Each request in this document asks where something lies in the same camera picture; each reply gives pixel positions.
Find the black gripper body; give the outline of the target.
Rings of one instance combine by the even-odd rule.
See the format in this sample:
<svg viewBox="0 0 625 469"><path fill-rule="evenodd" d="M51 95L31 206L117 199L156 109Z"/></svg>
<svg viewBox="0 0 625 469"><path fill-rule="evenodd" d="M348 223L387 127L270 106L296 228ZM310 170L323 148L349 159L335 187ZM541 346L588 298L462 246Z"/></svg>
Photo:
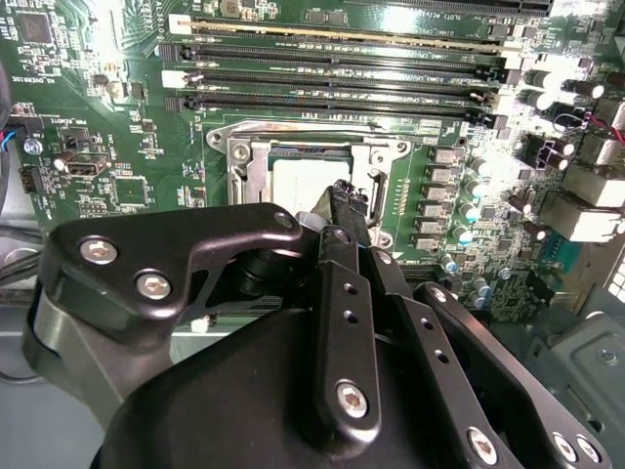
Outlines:
<svg viewBox="0 0 625 469"><path fill-rule="evenodd" d="M376 343L382 427L336 459L303 434L312 410L313 316L255 320L137 389L111 420L103 468L454 468L458 456L417 364Z"/></svg>

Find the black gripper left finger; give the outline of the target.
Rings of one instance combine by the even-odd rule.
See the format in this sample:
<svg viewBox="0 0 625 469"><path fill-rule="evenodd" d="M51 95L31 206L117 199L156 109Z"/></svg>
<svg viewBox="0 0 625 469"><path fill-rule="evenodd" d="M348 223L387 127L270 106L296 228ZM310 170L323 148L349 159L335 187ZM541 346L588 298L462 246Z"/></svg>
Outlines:
<svg viewBox="0 0 625 469"><path fill-rule="evenodd" d="M45 244L29 338L33 367L76 393L105 432L142 385L255 320L313 318L303 434L354 458L381 428L370 283L358 268L365 197L340 181L317 230L271 203L83 220Z"/></svg>

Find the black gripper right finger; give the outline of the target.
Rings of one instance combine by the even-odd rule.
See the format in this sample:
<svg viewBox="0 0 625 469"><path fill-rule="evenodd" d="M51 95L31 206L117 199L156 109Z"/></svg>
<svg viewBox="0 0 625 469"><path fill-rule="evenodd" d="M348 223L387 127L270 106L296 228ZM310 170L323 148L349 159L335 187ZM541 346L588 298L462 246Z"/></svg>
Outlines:
<svg viewBox="0 0 625 469"><path fill-rule="evenodd" d="M417 366L441 468L608 468L602 445L443 286L407 284L358 224L377 319Z"/></svg>

